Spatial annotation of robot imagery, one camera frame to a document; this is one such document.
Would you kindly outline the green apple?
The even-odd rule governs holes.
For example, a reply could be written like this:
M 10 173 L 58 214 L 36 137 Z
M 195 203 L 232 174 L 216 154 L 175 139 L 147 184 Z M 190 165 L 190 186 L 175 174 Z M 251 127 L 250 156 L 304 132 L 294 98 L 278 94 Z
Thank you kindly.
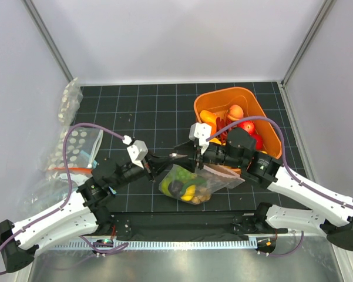
M 172 182 L 171 179 L 164 179 L 160 184 L 160 191 L 166 196 L 171 197 L 172 195 L 169 192 L 169 184 Z

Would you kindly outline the green chili pepper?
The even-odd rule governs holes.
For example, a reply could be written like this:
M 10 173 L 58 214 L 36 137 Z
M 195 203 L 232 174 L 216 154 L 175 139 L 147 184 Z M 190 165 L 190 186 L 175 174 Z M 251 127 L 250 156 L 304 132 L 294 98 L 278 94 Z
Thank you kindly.
M 203 179 L 189 180 L 188 182 L 185 182 L 185 184 L 182 185 L 179 195 L 183 196 L 185 194 L 194 193 L 197 186 L 205 183 L 206 181 Z

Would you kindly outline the dark purple fruit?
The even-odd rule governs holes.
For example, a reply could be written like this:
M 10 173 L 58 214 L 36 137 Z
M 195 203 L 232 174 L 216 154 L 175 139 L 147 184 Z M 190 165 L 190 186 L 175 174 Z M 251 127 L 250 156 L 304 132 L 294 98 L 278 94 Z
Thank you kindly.
M 173 197 L 179 198 L 184 195 L 183 186 L 183 182 L 175 180 L 168 185 L 168 191 Z

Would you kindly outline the pink dotted zip bag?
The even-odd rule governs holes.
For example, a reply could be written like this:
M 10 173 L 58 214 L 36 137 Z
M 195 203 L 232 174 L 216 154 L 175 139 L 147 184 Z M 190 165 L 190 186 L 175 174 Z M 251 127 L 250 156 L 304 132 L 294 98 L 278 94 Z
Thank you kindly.
M 159 190 L 173 199 L 198 205 L 209 201 L 214 192 L 242 183 L 244 179 L 225 166 L 208 164 L 192 173 L 175 164 L 160 182 Z

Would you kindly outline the yellow lemon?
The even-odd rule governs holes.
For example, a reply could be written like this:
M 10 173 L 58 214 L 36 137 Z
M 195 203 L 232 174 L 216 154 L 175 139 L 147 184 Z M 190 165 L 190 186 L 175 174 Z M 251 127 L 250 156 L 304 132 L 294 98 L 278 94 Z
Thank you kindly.
M 182 201 L 185 201 L 185 202 L 191 201 L 195 195 L 195 192 L 196 192 L 196 186 L 195 185 L 189 186 L 181 197 Z

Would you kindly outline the brown longan cluster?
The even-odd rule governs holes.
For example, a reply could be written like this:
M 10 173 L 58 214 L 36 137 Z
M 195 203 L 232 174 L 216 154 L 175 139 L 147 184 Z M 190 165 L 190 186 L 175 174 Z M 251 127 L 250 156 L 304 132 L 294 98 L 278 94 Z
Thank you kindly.
M 201 188 L 197 190 L 191 199 L 191 202 L 195 205 L 207 202 L 211 198 L 212 192 L 207 188 Z

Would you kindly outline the green grapes bunch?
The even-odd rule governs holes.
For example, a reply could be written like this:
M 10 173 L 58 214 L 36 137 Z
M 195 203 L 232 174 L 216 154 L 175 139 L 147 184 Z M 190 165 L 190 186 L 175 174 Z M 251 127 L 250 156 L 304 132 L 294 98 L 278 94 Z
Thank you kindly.
M 182 167 L 177 167 L 175 171 L 175 178 L 181 182 L 188 182 L 191 179 L 194 179 L 196 175 Z

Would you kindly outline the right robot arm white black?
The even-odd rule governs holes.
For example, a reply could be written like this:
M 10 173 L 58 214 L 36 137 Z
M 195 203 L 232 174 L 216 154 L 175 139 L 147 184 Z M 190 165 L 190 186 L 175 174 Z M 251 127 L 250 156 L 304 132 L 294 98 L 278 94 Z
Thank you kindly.
M 306 231 L 353 251 L 353 197 L 332 192 L 296 174 L 281 159 L 256 150 L 255 139 L 243 129 L 230 131 L 225 145 L 204 142 L 203 137 L 202 130 L 191 129 L 190 140 L 177 146 L 184 154 L 170 154 L 172 162 L 190 171 L 207 164 L 238 168 L 246 182 L 283 194 L 306 207 L 299 210 L 259 205 L 253 217 L 258 232 L 271 228 Z

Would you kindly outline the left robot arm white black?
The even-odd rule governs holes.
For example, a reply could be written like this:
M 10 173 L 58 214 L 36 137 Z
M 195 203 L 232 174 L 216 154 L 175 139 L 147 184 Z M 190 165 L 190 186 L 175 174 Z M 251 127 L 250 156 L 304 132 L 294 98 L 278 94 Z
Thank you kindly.
M 92 176 L 67 198 L 28 219 L 0 223 L 0 255 L 5 273 L 14 273 L 34 261 L 42 251 L 64 240 L 88 234 L 106 235 L 113 227 L 108 204 L 113 190 L 145 177 L 154 180 L 175 160 L 175 155 L 148 153 L 138 166 L 105 159 Z

